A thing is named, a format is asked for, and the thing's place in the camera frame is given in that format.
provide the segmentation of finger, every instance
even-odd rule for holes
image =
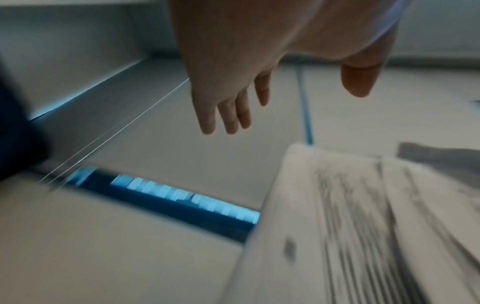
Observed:
[[[397,29],[398,25],[395,25],[372,45],[344,61],[341,82],[352,95],[365,97],[370,93],[389,58]]]
[[[225,130],[229,134],[235,134],[239,130],[239,119],[237,118],[237,109],[235,98],[228,98],[218,104],[218,111],[225,124]]]
[[[252,125],[252,116],[249,108],[249,96],[247,88],[241,90],[235,100],[236,116],[240,125],[244,129],[248,129]]]
[[[255,91],[258,101],[264,107],[270,100],[270,79],[272,78],[272,70],[262,72],[255,78]]]
[[[193,91],[191,100],[201,131],[207,135],[213,133],[215,131],[215,105],[200,100]]]

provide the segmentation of skin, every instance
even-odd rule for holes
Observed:
[[[227,133],[252,124],[247,88],[270,99],[270,79],[287,53],[342,62],[341,82],[357,97],[375,84],[410,0],[169,0],[200,129],[218,109]]]

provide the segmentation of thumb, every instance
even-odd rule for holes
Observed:
[[[365,97],[372,90],[397,38],[398,24],[366,49],[348,57],[341,66],[341,82],[350,94]]]

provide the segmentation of hand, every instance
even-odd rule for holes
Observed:
[[[267,105],[270,78],[283,55],[342,61],[341,81],[369,94],[394,44],[410,0],[169,0],[202,132],[215,111],[228,133],[252,124],[247,88]]]

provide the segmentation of blue line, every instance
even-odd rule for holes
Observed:
[[[300,99],[301,116],[303,118],[303,128],[305,131],[305,141],[308,145],[313,145],[314,138],[312,135],[312,121],[310,119],[309,97],[305,88],[305,79],[302,66],[300,64],[296,64],[295,71],[298,84],[298,97]]]

